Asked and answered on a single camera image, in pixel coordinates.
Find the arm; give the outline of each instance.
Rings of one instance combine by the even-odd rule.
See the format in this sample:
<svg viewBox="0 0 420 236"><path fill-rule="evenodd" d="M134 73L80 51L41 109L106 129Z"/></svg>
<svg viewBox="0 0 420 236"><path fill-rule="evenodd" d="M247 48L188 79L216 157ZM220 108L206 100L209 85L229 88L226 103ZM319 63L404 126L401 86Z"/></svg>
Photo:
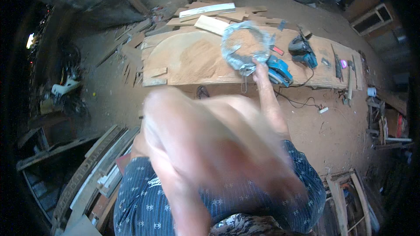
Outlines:
<svg viewBox="0 0 420 236"><path fill-rule="evenodd" d="M265 115L271 127L282 135L283 139L291 140L289 127L273 91L273 86L268 78L268 67L255 62L257 69L252 74L260 95L261 112Z"/></svg>

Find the blue patterned shorts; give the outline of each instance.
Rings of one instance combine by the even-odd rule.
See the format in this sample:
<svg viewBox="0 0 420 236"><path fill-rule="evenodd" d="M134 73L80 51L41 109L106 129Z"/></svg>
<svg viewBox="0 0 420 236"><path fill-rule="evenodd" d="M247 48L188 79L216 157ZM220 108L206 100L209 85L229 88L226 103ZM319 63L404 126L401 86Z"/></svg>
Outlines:
<svg viewBox="0 0 420 236"><path fill-rule="evenodd" d="M281 228L292 232L308 233L311 230L322 216L325 189L304 153L297 151L288 140L284 141L284 149L293 159L295 174L307 188L308 199L298 197L297 204L293 205L291 200L273 199L252 181L226 184L219 195L201 190L212 225L221 226L222 220L248 205L253 208L247 215L272 216ZM171 207L149 158L134 158L127 165L115 204L115 235L175 235Z"/></svg>

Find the man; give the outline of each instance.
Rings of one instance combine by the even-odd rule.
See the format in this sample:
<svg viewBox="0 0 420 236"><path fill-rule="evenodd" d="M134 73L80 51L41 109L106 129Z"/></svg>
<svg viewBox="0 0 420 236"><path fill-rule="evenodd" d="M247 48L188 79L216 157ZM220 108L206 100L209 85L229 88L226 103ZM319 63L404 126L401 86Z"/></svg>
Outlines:
<svg viewBox="0 0 420 236"><path fill-rule="evenodd" d="M248 98L193 101L175 88L151 92L114 210L119 235L308 233L326 193L256 64L261 108Z"/></svg>

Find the plastic bag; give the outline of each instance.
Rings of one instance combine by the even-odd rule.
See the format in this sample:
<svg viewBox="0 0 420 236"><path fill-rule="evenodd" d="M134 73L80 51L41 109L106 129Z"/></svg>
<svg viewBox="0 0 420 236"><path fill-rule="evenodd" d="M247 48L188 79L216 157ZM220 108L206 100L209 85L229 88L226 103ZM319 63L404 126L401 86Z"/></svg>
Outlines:
<svg viewBox="0 0 420 236"><path fill-rule="evenodd" d="M241 56L235 53L240 49L241 45L234 45L233 47L228 47L226 40L230 35L239 29L249 29L251 34L260 42L263 46L261 51L255 51L253 56ZM252 72L255 71L255 64L252 61L252 58L256 59L260 63L265 63L270 56L270 45L272 44L272 39L270 34L265 31L260 30L252 21L245 21L242 23L231 24L229 25L222 36L222 57L232 66L234 70L238 70L239 74L242 76L249 76Z"/></svg>

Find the blue power tool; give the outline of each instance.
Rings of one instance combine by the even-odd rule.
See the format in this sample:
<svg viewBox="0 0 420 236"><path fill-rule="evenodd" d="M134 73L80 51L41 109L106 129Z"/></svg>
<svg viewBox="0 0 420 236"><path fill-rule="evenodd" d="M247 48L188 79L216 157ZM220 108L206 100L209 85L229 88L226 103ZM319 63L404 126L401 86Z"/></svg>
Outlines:
<svg viewBox="0 0 420 236"><path fill-rule="evenodd" d="M291 59L295 62L300 62L312 69L318 65L315 54L300 27L299 35L289 43L289 52Z"/></svg>
<svg viewBox="0 0 420 236"><path fill-rule="evenodd" d="M274 84L283 84L288 87L293 83L293 77L287 68L289 67L283 60L270 55L267 60L268 77Z"/></svg>

